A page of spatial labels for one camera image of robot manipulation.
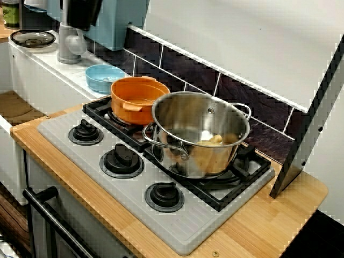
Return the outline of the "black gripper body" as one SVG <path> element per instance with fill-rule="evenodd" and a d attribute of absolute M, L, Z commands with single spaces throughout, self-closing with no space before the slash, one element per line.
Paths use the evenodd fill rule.
<path fill-rule="evenodd" d="M 95 26 L 102 0 L 71 0 L 68 3 L 67 24 L 82 31 Z"/>

